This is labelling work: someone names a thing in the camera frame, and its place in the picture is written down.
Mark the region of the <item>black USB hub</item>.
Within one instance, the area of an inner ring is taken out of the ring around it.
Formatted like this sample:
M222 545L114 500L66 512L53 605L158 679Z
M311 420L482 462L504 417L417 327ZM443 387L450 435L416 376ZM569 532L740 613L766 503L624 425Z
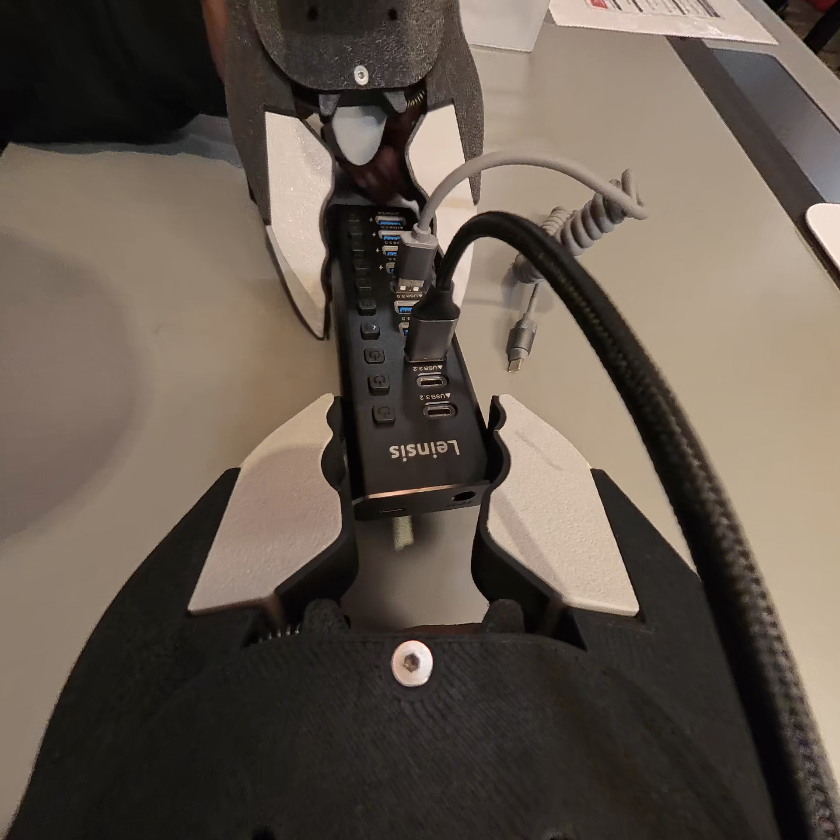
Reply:
M396 273L409 208L335 203L325 213L331 321L355 517L479 505L489 486L487 426L453 339L445 360L404 354L424 291Z

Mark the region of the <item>clear plastic bin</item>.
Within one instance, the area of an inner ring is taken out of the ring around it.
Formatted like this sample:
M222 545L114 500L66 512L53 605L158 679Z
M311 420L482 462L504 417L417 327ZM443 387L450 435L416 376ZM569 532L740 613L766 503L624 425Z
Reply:
M530 53L549 1L458 1L468 45Z

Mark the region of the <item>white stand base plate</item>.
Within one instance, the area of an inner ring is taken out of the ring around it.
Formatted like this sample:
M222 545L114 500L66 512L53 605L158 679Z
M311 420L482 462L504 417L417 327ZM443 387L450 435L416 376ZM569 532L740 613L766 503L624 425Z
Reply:
M839 270L839 203L817 203L805 212L805 223L832 265Z

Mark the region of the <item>person's left hand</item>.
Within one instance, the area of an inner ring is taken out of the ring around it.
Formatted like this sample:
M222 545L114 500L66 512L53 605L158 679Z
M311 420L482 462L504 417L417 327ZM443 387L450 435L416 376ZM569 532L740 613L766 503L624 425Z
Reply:
M363 195L377 204L387 204L395 195L407 195L406 143L411 138L418 111L408 109L387 119L380 145L365 164L339 159L339 168Z

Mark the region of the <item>white sheet with red label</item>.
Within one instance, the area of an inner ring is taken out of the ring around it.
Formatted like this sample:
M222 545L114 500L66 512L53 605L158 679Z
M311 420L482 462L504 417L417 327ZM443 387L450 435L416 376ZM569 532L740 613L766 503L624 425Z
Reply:
M776 39L737 1L551 1L562 27L773 46Z

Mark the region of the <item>grey desk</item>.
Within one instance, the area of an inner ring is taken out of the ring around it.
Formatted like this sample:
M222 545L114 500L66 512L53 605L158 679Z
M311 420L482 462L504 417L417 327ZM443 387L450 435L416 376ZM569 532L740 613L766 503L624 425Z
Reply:
M685 53L556 27L477 51L486 140L635 170L651 218L584 263L731 495L838 773L838 287ZM2 156L2 837L123 584L338 384L225 152Z

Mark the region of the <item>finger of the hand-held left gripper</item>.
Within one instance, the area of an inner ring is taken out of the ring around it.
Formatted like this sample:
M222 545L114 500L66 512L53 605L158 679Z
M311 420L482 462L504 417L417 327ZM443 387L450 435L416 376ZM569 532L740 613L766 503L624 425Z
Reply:
M447 105L423 115L406 143L406 163L412 181L425 198L466 161L455 107ZM453 237L477 213L469 181L459 183L438 206L435 234L444 254Z
M334 189L334 159L298 117L265 115L269 222L266 236L300 321L317 339L328 331L323 219Z

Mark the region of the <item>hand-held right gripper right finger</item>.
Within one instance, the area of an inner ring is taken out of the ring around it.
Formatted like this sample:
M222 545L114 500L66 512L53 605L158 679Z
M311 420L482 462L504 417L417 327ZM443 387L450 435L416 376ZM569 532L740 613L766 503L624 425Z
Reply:
M471 574L489 603L511 601L532 633L580 609L635 618L640 605L585 457L513 396L491 399L489 465Z

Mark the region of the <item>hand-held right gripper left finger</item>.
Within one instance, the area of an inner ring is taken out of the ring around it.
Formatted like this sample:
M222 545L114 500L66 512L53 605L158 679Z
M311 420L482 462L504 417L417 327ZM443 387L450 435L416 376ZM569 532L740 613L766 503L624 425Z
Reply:
M240 466L187 610L257 607L298 625L311 602L340 602L358 571L341 403L326 393Z

